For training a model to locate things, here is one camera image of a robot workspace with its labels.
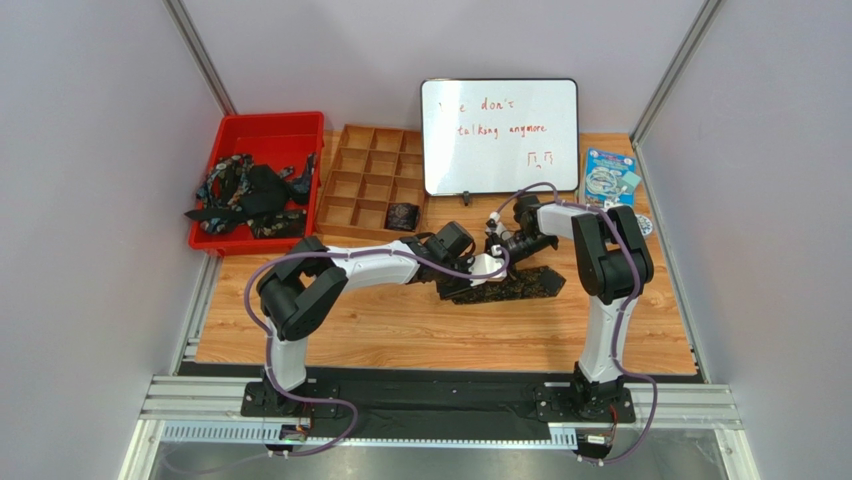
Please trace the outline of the black gold key pattern tie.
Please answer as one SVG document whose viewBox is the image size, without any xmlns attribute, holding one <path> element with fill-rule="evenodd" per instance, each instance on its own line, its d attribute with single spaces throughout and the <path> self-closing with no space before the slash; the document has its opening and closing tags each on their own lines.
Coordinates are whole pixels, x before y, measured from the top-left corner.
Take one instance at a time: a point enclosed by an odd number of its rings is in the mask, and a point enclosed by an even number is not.
<svg viewBox="0 0 852 480">
<path fill-rule="evenodd" d="M 501 282 L 485 282 L 449 298 L 457 305 L 485 304 L 503 301 L 556 297 L 566 279 L 548 266 L 515 270 Z"/>
</svg>

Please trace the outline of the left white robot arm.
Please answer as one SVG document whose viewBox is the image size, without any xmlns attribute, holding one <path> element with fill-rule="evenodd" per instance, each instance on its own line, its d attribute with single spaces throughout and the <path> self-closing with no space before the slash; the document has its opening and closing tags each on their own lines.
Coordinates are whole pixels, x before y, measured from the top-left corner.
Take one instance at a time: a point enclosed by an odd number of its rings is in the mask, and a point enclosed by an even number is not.
<svg viewBox="0 0 852 480">
<path fill-rule="evenodd" d="M 456 222 L 436 233 L 405 236 L 374 247 L 341 248 L 306 237 L 287 254 L 260 267 L 247 286 L 260 309 L 246 308 L 266 337 L 264 376 L 274 392 L 292 395 L 307 378 L 308 338 L 347 292 L 379 286 L 430 283 L 465 287 L 502 280 L 505 248 L 475 254 L 473 239 Z"/>
</svg>

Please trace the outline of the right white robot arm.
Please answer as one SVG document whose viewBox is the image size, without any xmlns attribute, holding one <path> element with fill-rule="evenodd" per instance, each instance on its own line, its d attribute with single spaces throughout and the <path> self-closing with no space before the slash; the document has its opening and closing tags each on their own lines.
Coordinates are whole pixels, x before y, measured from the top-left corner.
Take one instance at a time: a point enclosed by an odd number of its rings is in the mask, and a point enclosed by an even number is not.
<svg viewBox="0 0 852 480">
<path fill-rule="evenodd" d="M 574 245 L 580 283 L 589 295 L 586 340 L 575 363 L 570 399 L 578 416 L 601 415 L 623 398 L 626 370 L 621 363 L 630 317 L 638 296 L 654 276 L 654 265 L 637 216 L 629 206 L 604 210 L 534 194 L 512 196 L 513 233 L 498 210 L 486 221 L 486 238 L 510 251 L 514 262 L 560 238 Z"/>
</svg>

